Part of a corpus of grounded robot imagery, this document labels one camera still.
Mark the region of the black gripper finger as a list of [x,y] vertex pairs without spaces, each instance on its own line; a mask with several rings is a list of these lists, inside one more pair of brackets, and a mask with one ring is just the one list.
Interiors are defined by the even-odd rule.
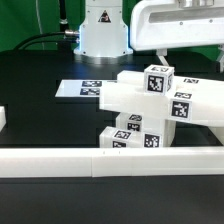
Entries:
[[160,60],[162,65],[168,66],[168,62],[166,60],[166,56],[167,56],[167,50],[166,49],[157,49],[156,50],[156,55],[157,55],[157,57]]
[[220,54],[217,58],[217,62],[219,65],[219,71],[224,72],[224,45],[219,46]]

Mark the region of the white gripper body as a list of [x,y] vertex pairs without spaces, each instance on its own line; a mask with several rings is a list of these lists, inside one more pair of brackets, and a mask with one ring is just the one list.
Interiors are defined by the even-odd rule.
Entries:
[[224,0],[141,0],[130,44],[136,51],[224,44]]

